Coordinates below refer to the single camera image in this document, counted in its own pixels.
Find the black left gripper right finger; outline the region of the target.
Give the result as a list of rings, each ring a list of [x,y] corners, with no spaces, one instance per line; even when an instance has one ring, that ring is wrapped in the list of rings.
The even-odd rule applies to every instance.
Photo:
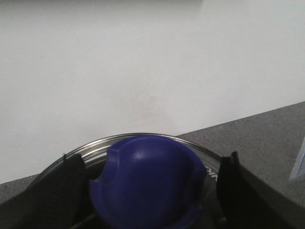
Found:
[[[240,164],[238,153],[223,156],[217,199],[229,229],[303,229],[305,209]]]

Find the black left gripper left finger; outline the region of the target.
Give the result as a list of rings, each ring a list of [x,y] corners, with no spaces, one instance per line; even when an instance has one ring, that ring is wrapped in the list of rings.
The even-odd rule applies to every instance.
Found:
[[[1,204],[2,229],[68,229],[76,215],[85,180],[80,155],[63,163],[41,181]]]

